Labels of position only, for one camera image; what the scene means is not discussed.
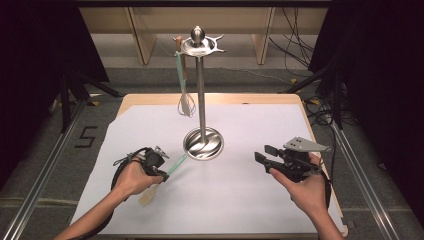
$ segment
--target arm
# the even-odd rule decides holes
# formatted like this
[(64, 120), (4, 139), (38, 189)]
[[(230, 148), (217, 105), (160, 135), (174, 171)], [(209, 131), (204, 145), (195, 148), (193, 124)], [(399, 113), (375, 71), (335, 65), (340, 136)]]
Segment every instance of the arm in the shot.
[[(310, 153), (309, 157), (311, 163), (319, 164), (317, 156)], [(303, 182), (294, 183), (275, 169), (271, 168), (269, 172), (287, 189), (296, 205), (308, 215), (317, 229), (320, 239), (343, 239), (328, 214), (325, 204), (324, 179), (321, 175), (312, 175)]]
[(113, 210), (131, 195), (143, 192), (150, 185), (160, 183), (162, 177), (147, 176), (137, 158), (120, 174), (115, 187), (80, 219), (56, 236), (55, 240), (81, 236), (103, 223)]

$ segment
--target human hand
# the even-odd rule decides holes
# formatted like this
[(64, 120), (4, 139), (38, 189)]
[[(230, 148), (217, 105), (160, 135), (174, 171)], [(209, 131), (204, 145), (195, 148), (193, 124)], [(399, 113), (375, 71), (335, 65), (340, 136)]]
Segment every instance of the human hand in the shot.
[[(320, 159), (309, 153), (311, 163), (319, 165)], [(302, 182), (292, 182), (284, 174), (271, 168), (270, 174), (283, 185), (290, 193), (295, 204), (308, 216), (312, 214), (327, 212), (325, 203), (325, 184), (321, 175), (311, 175)]]
[(162, 176), (148, 176), (144, 172), (138, 158), (134, 157), (131, 160), (119, 175), (112, 190), (121, 192), (123, 199), (139, 194), (152, 184), (160, 183), (163, 180)]

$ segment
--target white paper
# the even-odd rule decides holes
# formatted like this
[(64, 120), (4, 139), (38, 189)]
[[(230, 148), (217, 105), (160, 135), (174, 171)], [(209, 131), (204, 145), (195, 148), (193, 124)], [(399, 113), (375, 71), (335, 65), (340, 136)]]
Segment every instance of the white paper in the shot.
[[(296, 136), (311, 140), (307, 124), (297, 104), (206, 105), (206, 126), (222, 134), (222, 153), (209, 161), (187, 158), (149, 205), (142, 207), (140, 196), (130, 197), (101, 234), (315, 233), (285, 188), (254, 158), (255, 151), (267, 155), (264, 145), (283, 148)], [(128, 109), (108, 128), (73, 221), (110, 191), (113, 162), (142, 147), (160, 146), (170, 156), (160, 168), (167, 171), (184, 154), (184, 137), (199, 126), (198, 113), (181, 116), (175, 105)], [(343, 232), (333, 199), (329, 213)]]

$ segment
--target gray floor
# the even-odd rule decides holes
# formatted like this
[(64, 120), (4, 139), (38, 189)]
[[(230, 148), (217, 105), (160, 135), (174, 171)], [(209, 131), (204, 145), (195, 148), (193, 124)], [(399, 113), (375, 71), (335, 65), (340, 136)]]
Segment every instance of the gray floor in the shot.
[[(132, 37), (128, 35), (94, 35), (98, 51), (107, 68), (111, 85), (122, 93), (179, 92), (175, 80), (175, 62), (169, 55), (173, 50), (173, 36), (159, 36), (151, 62), (147, 66), (138, 64), (134, 52)], [(284, 38), (273, 36), (276, 42), (284, 46)], [(306, 37), (313, 45), (315, 37)], [(287, 83), (296, 78), (285, 70), (284, 54), (270, 45), (266, 63), (257, 65), (250, 37), (247, 35), (229, 35), (221, 40), (220, 48), (226, 53), (216, 53), (205, 59), (205, 81), (207, 92), (259, 92), (276, 93), (289, 88)], [(189, 91), (195, 90), (194, 69), (188, 63)], [(294, 73), (310, 74), (293, 59), (287, 59), (287, 66)], [(314, 83), (298, 94), (307, 99), (314, 95), (319, 83)], [(90, 93), (102, 93), (87, 86)], [(102, 145), (108, 124), (113, 121), (121, 99), (102, 94), (92, 99), (79, 117), (71, 139), (57, 163), (55, 170), (45, 187), (38, 204), (29, 219), (20, 239), (52, 239), (69, 225), (78, 204), (89, 174), (95, 164), (97, 153)], [(84, 128), (95, 137), (89, 148), (78, 145), (89, 143), (80, 139)], [(7, 225), (16, 214), (22, 199), (30, 191), (33, 182), (43, 167), (50, 151), (59, 137), (61, 129), (61, 111), (56, 108), (46, 118), (37, 134), (27, 158), (19, 163), (9, 181), (0, 193), (0, 235), (4, 235)], [(332, 145), (334, 139), (328, 126), (313, 125), (317, 142)], [(403, 199), (390, 176), (377, 167), (378, 157), (363, 134), (360, 125), (344, 124), (346, 134), (367, 177), (383, 203), (390, 219), (394, 223), (400, 239), (424, 239), (423, 228)], [(327, 168), (330, 166), (331, 153), (324, 154)], [(334, 167), (334, 189), (349, 226), (346, 239), (384, 239), (377, 223), (358, 187), (353, 174), (340, 148), (337, 148)]]

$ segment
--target round metal base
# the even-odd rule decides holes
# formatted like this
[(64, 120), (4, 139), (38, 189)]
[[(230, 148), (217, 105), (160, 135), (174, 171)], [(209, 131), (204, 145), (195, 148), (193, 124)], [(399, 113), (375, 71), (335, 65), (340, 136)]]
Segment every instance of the round metal base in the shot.
[(191, 130), (183, 142), (187, 155), (196, 160), (211, 160), (222, 152), (224, 138), (218, 131), (207, 127), (205, 140), (202, 143), (200, 128)]

